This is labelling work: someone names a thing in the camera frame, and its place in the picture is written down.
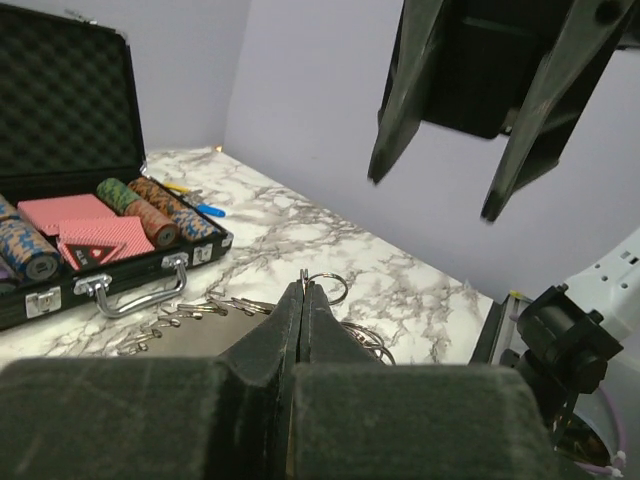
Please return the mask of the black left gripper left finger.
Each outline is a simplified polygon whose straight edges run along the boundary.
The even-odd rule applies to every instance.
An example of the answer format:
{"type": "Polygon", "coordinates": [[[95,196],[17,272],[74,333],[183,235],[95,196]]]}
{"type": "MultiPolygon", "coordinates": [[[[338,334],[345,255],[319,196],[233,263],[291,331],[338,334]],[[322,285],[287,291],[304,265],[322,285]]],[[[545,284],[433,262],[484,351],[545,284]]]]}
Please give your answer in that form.
{"type": "Polygon", "coordinates": [[[1,374],[5,479],[282,479],[304,288],[215,357],[32,358],[1,374]]]}

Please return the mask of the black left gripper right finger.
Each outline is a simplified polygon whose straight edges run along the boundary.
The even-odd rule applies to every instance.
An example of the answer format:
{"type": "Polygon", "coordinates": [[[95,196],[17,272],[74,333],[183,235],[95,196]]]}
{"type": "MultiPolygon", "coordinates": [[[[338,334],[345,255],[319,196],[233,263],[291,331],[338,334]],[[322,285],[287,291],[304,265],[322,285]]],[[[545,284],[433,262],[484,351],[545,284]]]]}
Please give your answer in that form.
{"type": "Polygon", "coordinates": [[[318,362],[292,372],[296,479],[552,479],[533,396],[488,365],[318,362]]]}

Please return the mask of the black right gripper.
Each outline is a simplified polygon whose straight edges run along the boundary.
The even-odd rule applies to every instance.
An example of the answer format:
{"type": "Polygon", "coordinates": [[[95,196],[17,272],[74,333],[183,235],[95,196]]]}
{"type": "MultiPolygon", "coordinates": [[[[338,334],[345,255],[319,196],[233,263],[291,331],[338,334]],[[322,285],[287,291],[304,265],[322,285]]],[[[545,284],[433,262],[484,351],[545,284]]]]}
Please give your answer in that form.
{"type": "Polygon", "coordinates": [[[481,217],[554,169],[615,50],[639,44],[633,1],[405,1],[368,178],[431,123],[509,136],[481,217]]]}

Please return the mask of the round metal keyring disc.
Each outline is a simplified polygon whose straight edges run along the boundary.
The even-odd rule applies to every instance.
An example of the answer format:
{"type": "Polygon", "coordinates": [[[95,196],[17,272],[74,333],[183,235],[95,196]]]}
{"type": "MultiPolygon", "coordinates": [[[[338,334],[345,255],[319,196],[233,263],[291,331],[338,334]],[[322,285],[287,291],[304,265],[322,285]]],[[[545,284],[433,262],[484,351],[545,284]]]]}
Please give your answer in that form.
{"type": "Polygon", "coordinates": [[[204,303],[164,303],[155,321],[128,334],[119,356],[219,355],[260,325],[275,305],[242,297],[210,295],[204,303]]]}

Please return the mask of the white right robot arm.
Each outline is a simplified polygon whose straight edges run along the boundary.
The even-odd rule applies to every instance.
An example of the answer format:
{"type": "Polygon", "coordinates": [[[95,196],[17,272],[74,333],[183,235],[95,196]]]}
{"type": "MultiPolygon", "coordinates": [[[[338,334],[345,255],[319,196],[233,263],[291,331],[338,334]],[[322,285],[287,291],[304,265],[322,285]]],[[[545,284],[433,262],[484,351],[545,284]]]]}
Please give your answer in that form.
{"type": "MultiPolygon", "coordinates": [[[[554,169],[614,52],[639,48],[635,1],[407,1],[368,177],[379,183],[422,123],[508,142],[481,216],[554,169]]],[[[639,326],[639,237],[548,288],[519,316],[516,368],[562,433],[639,326]]]]}

